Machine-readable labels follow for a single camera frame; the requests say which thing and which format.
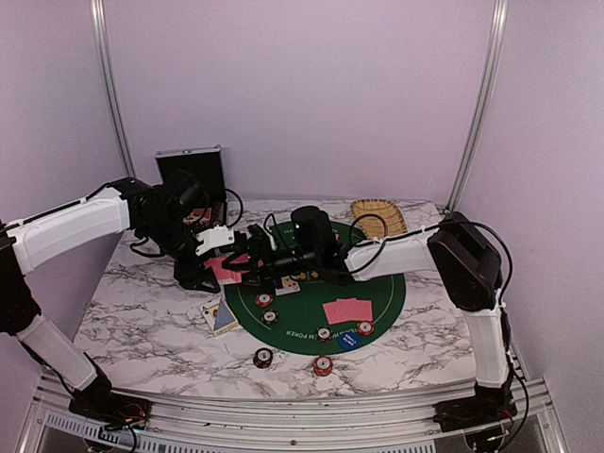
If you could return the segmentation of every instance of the woven tray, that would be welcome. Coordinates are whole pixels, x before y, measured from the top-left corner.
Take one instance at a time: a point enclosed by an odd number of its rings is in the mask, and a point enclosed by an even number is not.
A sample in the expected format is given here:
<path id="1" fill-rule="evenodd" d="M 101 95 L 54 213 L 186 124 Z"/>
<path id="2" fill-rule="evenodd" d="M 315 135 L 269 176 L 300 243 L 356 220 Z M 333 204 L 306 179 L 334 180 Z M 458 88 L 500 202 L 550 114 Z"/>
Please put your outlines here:
<path id="1" fill-rule="evenodd" d="M 400 209 L 387 200 L 358 200 L 350 204 L 350 210 L 355 219 L 363 214 L 372 213 L 380 216 L 388 225 L 388 236 L 398 236 L 407 232 L 407 224 Z M 368 217 L 358 223 L 359 228 L 367 238 L 383 238 L 384 225 L 379 219 Z"/>

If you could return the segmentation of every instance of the black case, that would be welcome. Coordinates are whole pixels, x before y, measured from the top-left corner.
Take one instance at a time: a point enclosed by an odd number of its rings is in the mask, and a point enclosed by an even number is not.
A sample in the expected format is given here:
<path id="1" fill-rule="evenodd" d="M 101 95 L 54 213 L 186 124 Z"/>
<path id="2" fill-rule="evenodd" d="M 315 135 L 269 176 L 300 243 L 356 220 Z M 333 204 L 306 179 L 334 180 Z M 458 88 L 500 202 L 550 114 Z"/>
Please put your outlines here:
<path id="1" fill-rule="evenodd" d="M 155 160 L 163 181 L 175 170 L 184 170 L 195 176 L 204 189 L 210 190 L 209 206 L 212 208 L 212 222 L 214 223 L 215 220 L 215 206 L 222 204 L 221 215 L 216 220 L 224 224 L 227 220 L 227 193 L 224 190 L 225 175 L 221 153 L 222 147 L 217 144 L 200 148 L 158 151 Z"/>

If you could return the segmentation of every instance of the black cable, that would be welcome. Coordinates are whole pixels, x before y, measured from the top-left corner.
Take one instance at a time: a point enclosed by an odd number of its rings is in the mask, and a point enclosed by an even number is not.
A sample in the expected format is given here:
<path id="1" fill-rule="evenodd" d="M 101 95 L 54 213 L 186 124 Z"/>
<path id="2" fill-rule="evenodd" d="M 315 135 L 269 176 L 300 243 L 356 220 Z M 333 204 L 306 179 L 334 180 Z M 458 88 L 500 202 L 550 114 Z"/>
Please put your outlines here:
<path id="1" fill-rule="evenodd" d="M 63 388 L 65 389 L 65 391 L 72 397 L 75 398 L 76 397 L 76 393 L 71 390 L 67 384 L 65 383 L 65 380 L 63 379 L 63 376 L 61 376 L 59 373 L 57 373 L 57 371 L 55 371 L 55 374 L 59 377 L 60 383 L 63 386 Z M 136 432 L 134 432 L 134 428 L 126 421 L 126 419 L 122 419 L 116 415 L 108 415 L 106 413 L 96 413 L 95 414 L 97 417 L 104 417 L 104 418 L 111 418 L 113 420 L 117 420 L 118 422 L 120 422 L 120 426 L 121 427 L 127 427 L 130 432 L 132 433 L 132 448 L 130 449 L 130 451 L 128 453 L 134 453 L 136 451 L 136 446 L 137 446 L 137 436 L 136 436 Z"/>
<path id="2" fill-rule="evenodd" d="M 520 422 L 518 429 L 514 432 L 514 434 L 512 434 L 510 436 L 510 439 L 508 439 L 506 441 L 506 443 L 503 444 L 501 446 L 501 448 L 499 448 L 499 451 L 503 451 L 505 448 L 507 448 L 513 442 L 513 440 L 518 436 L 518 434 L 520 434 L 521 429 L 524 427 L 525 423 L 527 422 L 527 419 L 529 418 L 529 406 L 530 406 L 529 389 L 527 389 L 527 384 L 525 384 L 524 380 L 522 380 L 522 378 L 520 376 L 518 376 L 518 373 L 516 372 L 516 370 L 512 369 L 512 373 L 513 373 L 514 377 L 518 380 L 518 382 L 520 382 L 522 391 L 525 393 L 525 399 L 527 400 L 527 405 L 525 407 L 525 414 L 522 417 L 522 421 Z"/>
<path id="3" fill-rule="evenodd" d="M 228 187 L 210 187 L 209 189 L 207 189 L 205 192 L 207 195 L 210 195 L 210 191 L 213 191 L 215 189 L 221 190 L 221 191 L 225 191 L 228 193 L 231 193 L 232 195 L 235 196 L 235 198 L 237 198 L 237 201 L 239 202 L 239 215 L 237 216 L 237 219 L 235 219 L 235 222 L 233 222 L 230 225 L 225 225 L 225 227 L 227 228 L 233 228 L 234 226 L 236 226 L 237 224 L 239 224 L 239 221 L 242 220 L 243 217 L 243 200 L 242 198 L 239 196 L 238 193 L 236 193 L 235 191 L 233 191 L 232 189 L 229 189 Z"/>
<path id="4" fill-rule="evenodd" d="M 496 240 L 499 242 L 499 244 L 501 245 L 501 248 L 503 248 L 503 251 L 506 255 L 506 259 L 508 261 L 508 276 L 506 278 L 505 283 L 503 284 L 503 286 L 501 287 L 501 296 L 500 299 L 503 298 L 503 294 L 506 292 L 506 290 L 508 289 L 508 286 L 510 285 L 510 281 L 512 280 L 512 273 L 513 273 L 513 262 L 512 262 L 512 254 L 510 253 L 510 249 L 508 248 L 508 246 L 506 246 L 506 243 L 503 241 L 503 239 L 501 239 L 501 237 L 490 227 L 487 225 L 484 225 L 480 222 L 473 222 L 471 220 L 445 220 L 442 221 L 438 224 L 434 224 L 431 226 L 427 226 L 424 229 L 415 229 L 414 231 L 410 231 L 408 233 L 405 234 L 401 234 L 399 236 L 393 236 L 390 238 L 386 238 L 384 241 L 386 242 L 392 242 L 392 241 L 398 241 L 401 239 L 407 239 L 411 236 L 416 236 L 418 234 L 422 234 L 426 231 L 431 231 L 433 229 L 438 229 L 440 227 L 446 227 L 447 225 L 471 225 L 473 227 L 478 227 L 478 228 L 482 228 L 485 231 L 488 231 L 489 233 L 491 233 L 491 235 L 493 235 L 494 238 L 496 238 Z"/>
<path id="5" fill-rule="evenodd" d="M 367 261 L 363 266 L 361 266 L 358 269 L 354 269 L 352 271 L 335 271 L 335 270 L 332 270 L 332 269 L 327 269 L 325 267 L 317 266 L 316 264 L 314 264 L 314 263 L 312 263 L 310 261 L 307 261 L 307 260 L 301 260 L 299 258 L 296 258 L 296 259 L 299 260 L 300 262 L 304 262 L 313 271 L 317 271 L 317 272 L 330 272 L 331 274 L 335 274 L 337 276 L 354 276 L 355 274 L 358 274 L 359 272 L 362 272 L 365 269 L 367 269 L 369 266 L 371 266 L 374 263 L 374 261 L 378 259 L 378 257 L 381 254 L 381 252 L 384 251 L 385 247 L 386 247 L 386 241 L 382 241 L 381 242 L 381 246 L 377 250 L 376 254 L 373 257 L 371 257 L 371 259 L 369 261 Z"/>
<path id="6" fill-rule="evenodd" d="M 277 237 L 275 237 L 273 232 L 266 225 L 266 223 L 268 222 L 268 219 L 270 219 L 270 218 L 273 219 L 273 226 L 275 227 L 275 231 L 277 232 L 277 235 L 279 237 L 278 239 L 277 239 Z M 279 229 L 279 226 L 277 224 L 277 219 L 275 218 L 275 215 L 272 212 L 270 214 L 268 214 L 266 217 L 264 217 L 264 222 L 262 223 L 262 227 L 264 228 L 264 231 L 266 231 L 268 234 L 270 234 L 275 241 L 279 241 L 286 250 L 288 250 L 290 248 L 287 245 L 287 243 L 285 242 L 285 238 L 281 234 L 281 230 Z"/>
<path id="7" fill-rule="evenodd" d="M 106 182 L 105 184 L 103 184 L 102 186 L 100 186 L 95 191 L 93 191 L 90 194 L 86 195 L 86 197 L 85 197 L 86 201 L 89 201 L 91 198 L 93 198 L 94 196 L 98 195 L 103 189 L 106 189 L 109 186 L 109 184 L 110 183 Z M 31 217 L 27 217 L 26 219 L 24 219 L 23 221 L 21 221 L 21 222 L 19 222 L 17 224 L 11 224 L 11 225 L 4 226 L 3 228 L 0 228 L 0 234 L 4 233 L 6 231 L 11 231 L 12 229 L 21 227 L 23 225 L 31 224 L 32 222 L 35 222 L 36 220 L 42 219 L 43 217 L 46 217 L 47 215 L 54 214 L 56 212 L 60 212 L 62 210 L 66 210 L 68 208 L 72 208 L 73 206 L 77 206 L 77 205 L 81 205 L 81 204 L 82 203 L 81 203 L 80 200 L 74 200 L 74 201 L 71 201 L 71 202 L 66 203 L 64 205 L 57 206 L 56 208 L 52 208 L 51 210 L 45 210 L 44 212 L 41 212 L 39 214 L 32 215 Z"/>
<path id="8" fill-rule="evenodd" d="M 226 225 L 227 228 L 233 228 L 234 226 L 236 226 L 237 224 L 239 224 L 239 221 L 242 220 L 243 217 L 243 200 L 242 198 L 239 196 L 238 193 L 236 193 L 235 191 L 225 187 L 225 192 L 229 192 L 231 194 L 233 194 L 235 196 L 235 198 L 237 198 L 237 201 L 239 201 L 239 215 L 237 216 L 237 219 L 235 219 L 235 222 L 233 222 L 230 225 Z"/>
<path id="9" fill-rule="evenodd" d="M 166 256 L 166 252 L 164 252 L 163 250 L 160 250 L 159 253 L 146 253 L 146 252 L 142 252 L 141 250 L 139 250 L 137 248 L 137 247 L 140 247 L 141 245 L 145 245 L 148 242 L 149 242 L 149 238 L 144 238 L 139 243 L 131 243 L 130 250 L 132 250 L 137 255 L 140 255 L 145 258 L 162 258 L 162 257 Z"/>
<path id="10" fill-rule="evenodd" d="M 208 208 L 210 207 L 210 194 L 208 193 L 208 191 L 204 191 L 203 200 L 204 200 L 204 211 L 199 215 L 199 218 L 193 222 L 193 224 L 198 224 L 202 220 L 204 220 L 206 212 L 208 211 Z"/>
<path id="11" fill-rule="evenodd" d="M 367 212 L 366 214 L 363 214 L 363 215 L 360 215 L 359 217 L 357 217 L 352 222 L 352 224 L 350 224 L 350 228 L 348 229 L 348 243 L 350 245 L 354 246 L 354 244 L 352 243 L 352 231 L 353 231 L 355 225 L 359 221 L 361 221 L 362 219 L 366 219 L 367 217 L 374 217 L 374 218 L 378 219 L 381 222 L 381 224 L 384 226 L 384 238 L 386 238 L 388 236 L 388 224 L 386 223 L 386 221 L 379 215 L 374 214 L 373 212 Z"/>

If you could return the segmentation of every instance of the card deck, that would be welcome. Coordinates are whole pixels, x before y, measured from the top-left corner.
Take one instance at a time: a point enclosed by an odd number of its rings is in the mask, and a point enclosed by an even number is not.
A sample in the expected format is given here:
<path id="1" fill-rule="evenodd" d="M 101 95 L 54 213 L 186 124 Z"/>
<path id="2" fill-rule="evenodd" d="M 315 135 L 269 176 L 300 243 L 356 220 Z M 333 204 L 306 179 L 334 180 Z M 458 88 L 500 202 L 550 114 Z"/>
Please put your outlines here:
<path id="1" fill-rule="evenodd" d="M 374 320 L 371 300 L 337 299 L 335 302 L 323 304 L 323 310 L 330 325 Z"/>
<path id="2" fill-rule="evenodd" d="M 239 325 L 239 321 L 222 297 L 216 297 L 201 307 L 201 314 L 215 336 L 228 332 Z"/>
<path id="3" fill-rule="evenodd" d="M 290 277 L 284 277 L 281 279 L 281 284 L 283 288 L 277 288 L 275 290 L 276 295 L 285 295 L 291 293 L 297 293 L 300 291 L 300 285 L 297 281 L 292 280 Z"/>

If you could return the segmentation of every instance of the white marble surface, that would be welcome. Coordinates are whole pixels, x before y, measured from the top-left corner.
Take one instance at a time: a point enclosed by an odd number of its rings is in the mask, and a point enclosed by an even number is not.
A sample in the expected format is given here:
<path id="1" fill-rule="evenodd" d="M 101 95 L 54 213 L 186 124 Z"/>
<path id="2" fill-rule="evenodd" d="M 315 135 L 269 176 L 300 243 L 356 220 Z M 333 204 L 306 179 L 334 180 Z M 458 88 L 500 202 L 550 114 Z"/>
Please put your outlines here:
<path id="1" fill-rule="evenodd" d="M 288 220 L 293 209 L 305 204 L 320 206 L 333 220 L 352 221 L 346 201 L 246 201 L 238 228 L 261 224 L 271 211 L 278 221 Z M 440 219 L 428 202 L 398 206 L 410 229 Z M 264 344 L 241 327 L 213 337 L 199 310 L 213 296 L 179 288 L 172 261 L 133 254 L 128 248 L 133 239 L 128 232 L 120 241 L 75 338 L 116 387 L 303 398 L 389 392 L 475 375 L 467 326 L 435 272 L 407 274 L 407 298 L 393 327 L 365 348 L 335 356 L 334 372 L 317 377 L 313 357 L 282 351 L 276 351 L 270 368 L 256 368 L 252 357 Z"/>

